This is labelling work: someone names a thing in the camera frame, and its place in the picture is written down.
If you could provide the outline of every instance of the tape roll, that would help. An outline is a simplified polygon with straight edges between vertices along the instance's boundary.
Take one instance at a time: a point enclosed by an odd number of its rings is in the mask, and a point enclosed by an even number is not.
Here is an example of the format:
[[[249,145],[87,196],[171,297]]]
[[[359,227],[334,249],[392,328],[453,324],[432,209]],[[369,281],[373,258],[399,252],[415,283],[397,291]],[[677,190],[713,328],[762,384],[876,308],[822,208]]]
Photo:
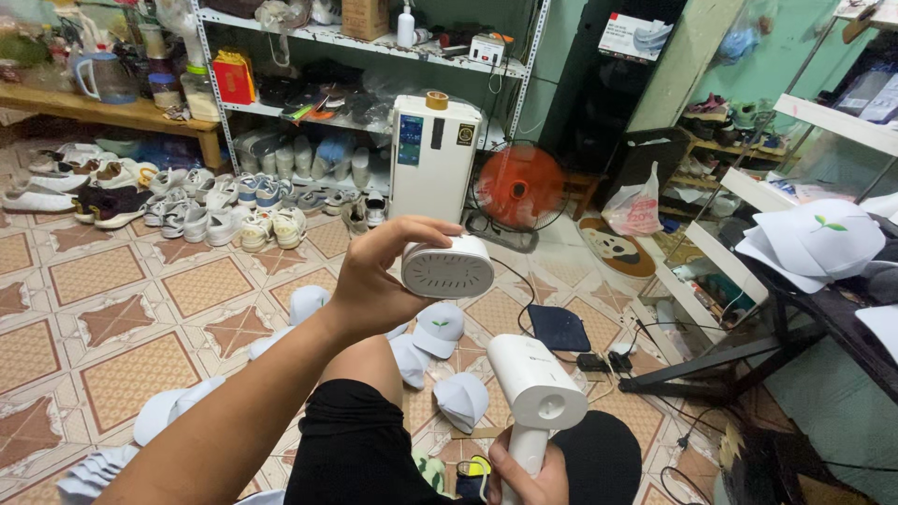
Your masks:
[[[449,95],[438,91],[428,91],[424,104],[434,111],[445,111],[449,108]]]

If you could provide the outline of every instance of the cardboard box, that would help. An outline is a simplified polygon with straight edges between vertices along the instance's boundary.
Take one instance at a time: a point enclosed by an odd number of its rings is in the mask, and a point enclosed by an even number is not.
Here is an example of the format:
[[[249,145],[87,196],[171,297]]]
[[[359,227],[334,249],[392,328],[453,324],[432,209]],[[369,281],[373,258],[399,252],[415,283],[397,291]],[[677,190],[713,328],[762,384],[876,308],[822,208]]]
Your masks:
[[[340,32],[361,40],[374,40],[390,32],[388,0],[343,0]]]

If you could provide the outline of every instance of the fan base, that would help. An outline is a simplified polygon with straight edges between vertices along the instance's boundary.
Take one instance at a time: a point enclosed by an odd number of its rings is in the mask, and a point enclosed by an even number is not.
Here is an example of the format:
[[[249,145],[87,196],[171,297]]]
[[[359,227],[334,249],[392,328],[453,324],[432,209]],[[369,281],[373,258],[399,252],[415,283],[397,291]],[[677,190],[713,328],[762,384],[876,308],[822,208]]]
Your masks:
[[[536,232],[515,232],[505,229],[478,210],[471,212],[464,227],[471,235],[507,247],[516,253],[532,253],[536,249],[536,244],[540,242],[540,236]]]

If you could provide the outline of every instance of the hand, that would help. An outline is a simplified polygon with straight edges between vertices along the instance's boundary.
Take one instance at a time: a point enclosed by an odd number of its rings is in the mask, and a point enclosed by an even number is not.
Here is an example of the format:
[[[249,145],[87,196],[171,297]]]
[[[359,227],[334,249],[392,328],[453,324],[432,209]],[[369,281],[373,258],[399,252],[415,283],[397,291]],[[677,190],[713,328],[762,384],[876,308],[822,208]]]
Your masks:
[[[386,221],[353,240],[340,268],[337,289],[319,313],[348,344],[386,333],[411,321],[437,301],[409,292],[387,272],[409,242],[449,247],[447,235],[459,235],[461,225],[422,216]]]
[[[511,427],[503,431],[489,447],[489,462],[492,464],[487,497],[489,505],[502,502],[502,481],[515,490],[524,505],[567,505],[568,472],[561,449],[549,442],[546,456],[542,459],[542,470],[533,479],[508,454],[510,439]]]

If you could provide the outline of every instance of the plastic pitcher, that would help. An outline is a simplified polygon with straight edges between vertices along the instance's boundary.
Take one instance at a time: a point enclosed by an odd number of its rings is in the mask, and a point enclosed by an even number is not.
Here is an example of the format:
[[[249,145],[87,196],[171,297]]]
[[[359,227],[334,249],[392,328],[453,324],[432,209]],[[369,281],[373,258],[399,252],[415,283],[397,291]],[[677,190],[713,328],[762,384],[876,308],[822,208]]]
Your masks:
[[[84,68],[87,67],[87,80]],[[112,53],[97,52],[84,56],[75,65],[75,80],[81,91],[103,103],[119,105],[137,99],[137,86],[131,75]]]

